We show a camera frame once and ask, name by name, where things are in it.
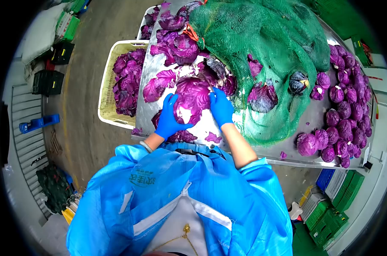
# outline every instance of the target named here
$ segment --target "sleeve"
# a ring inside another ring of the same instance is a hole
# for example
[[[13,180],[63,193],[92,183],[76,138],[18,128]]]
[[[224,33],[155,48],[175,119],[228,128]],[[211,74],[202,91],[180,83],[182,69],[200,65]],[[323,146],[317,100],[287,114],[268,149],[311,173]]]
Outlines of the sleeve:
[[[293,237],[292,225],[282,188],[276,173],[272,170],[272,166],[267,163],[266,158],[248,164],[241,168],[239,172],[255,189],[268,214],[272,217],[274,216],[274,218],[271,218],[271,220],[274,220],[273,224],[278,229],[286,232],[291,241]]]
[[[122,145],[115,154],[91,178],[68,229],[66,245],[73,256],[119,255],[132,242],[134,190],[123,181],[148,153],[139,145]]]

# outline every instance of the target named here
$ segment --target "green mesh bag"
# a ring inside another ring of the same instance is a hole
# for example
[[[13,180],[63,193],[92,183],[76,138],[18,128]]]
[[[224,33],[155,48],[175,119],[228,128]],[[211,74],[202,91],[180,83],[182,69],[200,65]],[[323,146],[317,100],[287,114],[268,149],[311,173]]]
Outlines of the green mesh bag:
[[[199,47],[208,49],[237,78],[234,121],[245,139],[269,146],[291,136],[310,103],[317,72],[329,69],[330,49],[314,13],[295,0],[209,0],[191,12],[189,23],[200,38]],[[256,81],[248,66],[249,53],[263,65]],[[303,95],[288,91],[295,71],[309,79]],[[247,98],[256,82],[269,78],[278,105],[259,113]]]

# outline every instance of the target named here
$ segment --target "blue protective suit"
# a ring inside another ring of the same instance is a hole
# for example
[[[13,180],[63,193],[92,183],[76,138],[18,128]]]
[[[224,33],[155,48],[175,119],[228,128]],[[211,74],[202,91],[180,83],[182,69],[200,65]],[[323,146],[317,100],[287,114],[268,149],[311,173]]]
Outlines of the blue protective suit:
[[[68,251],[140,255],[186,196],[203,221],[209,255],[292,255],[289,214],[266,159],[237,170],[229,154],[214,150],[174,143],[149,154],[140,145],[118,146],[88,183],[67,233]]]

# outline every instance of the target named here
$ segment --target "gold necklace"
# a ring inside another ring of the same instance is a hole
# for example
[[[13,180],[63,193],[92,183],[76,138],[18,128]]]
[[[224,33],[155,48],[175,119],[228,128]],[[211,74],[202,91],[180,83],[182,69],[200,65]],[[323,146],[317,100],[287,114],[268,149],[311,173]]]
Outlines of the gold necklace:
[[[161,246],[164,246],[164,245],[166,245],[167,243],[170,243],[170,242],[172,242],[172,241],[174,241],[174,240],[176,240],[176,239],[178,239],[178,238],[184,238],[184,239],[188,240],[188,242],[189,242],[189,244],[191,245],[191,247],[192,247],[193,251],[195,252],[196,256],[198,256],[198,254],[197,254],[197,252],[196,252],[194,246],[192,245],[192,243],[191,243],[191,241],[189,240],[188,235],[187,235],[187,233],[189,233],[189,232],[191,231],[191,227],[189,226],[188,223],[185,224],[184,229],[183,229],[182,231],[183,231],[185,234],[183,234],[183,235],[180,236],[180,237],[171,239],[171,240],[169,240],[168,242],[165,242],[165,243],[161,244],[160,246],[156,247],[156,248],[153,249],[152,251],[155,251],[156,249],[160,248]]]

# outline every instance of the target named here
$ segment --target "blue glove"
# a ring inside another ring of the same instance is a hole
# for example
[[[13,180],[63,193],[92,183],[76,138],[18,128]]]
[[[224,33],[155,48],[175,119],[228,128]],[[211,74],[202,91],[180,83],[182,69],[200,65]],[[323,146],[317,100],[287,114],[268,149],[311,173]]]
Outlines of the blue glove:
[[[226,94],[214,87],[215,93],[210,93],[211,112],[218,123],[219,129],[226,123],[233,123],[233,106],[226,98]]]
[[[178,99],[177,94],[168,94],[164,100],[164,106],[162,107],[162,113],[160,115],[160,120],[158,121],[158,128],[155,131],[156,134],[163,137],[165,141],[169,136],[175,134],[177,131],[186,130],[192,128],[192,124],[179,124],[176,122],[173,115],[173,105]]]

